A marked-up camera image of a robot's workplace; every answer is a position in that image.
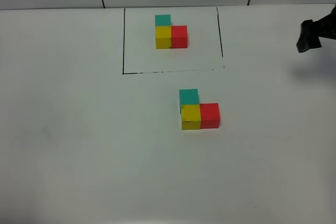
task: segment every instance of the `stacked blocks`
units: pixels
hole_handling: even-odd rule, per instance
[[[187,48],[187,26],[172,26],[170,15],[156,15],[155,42],[157,49]]]
[[[197,89],[180,90],[183,130],[214,129],[221,120],[218,103],[200,104]]]

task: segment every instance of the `table surface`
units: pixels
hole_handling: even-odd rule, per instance
[[[296,50],[332,8],[218,7],[218,66],[142,74],[122,74],[124,9],[1,11],[0,219],[335,223],[336,43]],[[187,88],[219,129],[181,130]]]

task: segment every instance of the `yellow block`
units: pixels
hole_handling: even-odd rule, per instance
[[[200,105],[182,105],[181,118],[183,130],[199,130],[201,128]]]
[[[155,42],[157,49],[172,48],[172,27],[171,26],[156,26],[155,27]]]

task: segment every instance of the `red block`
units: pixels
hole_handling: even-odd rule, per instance
[[[221,120],[218,103],[200,104],[201,129],[218,128]]]
[[[187,26],[172,26],[172,48],[188,47]]]

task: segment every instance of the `teal cube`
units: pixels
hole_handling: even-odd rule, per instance
[[[195,105],[199,103],[197,89],[180,89],[180,113],[181,105]]]
[[[155,26],[171,26],[170,14],[167,15],[156,15],[155,16]]]

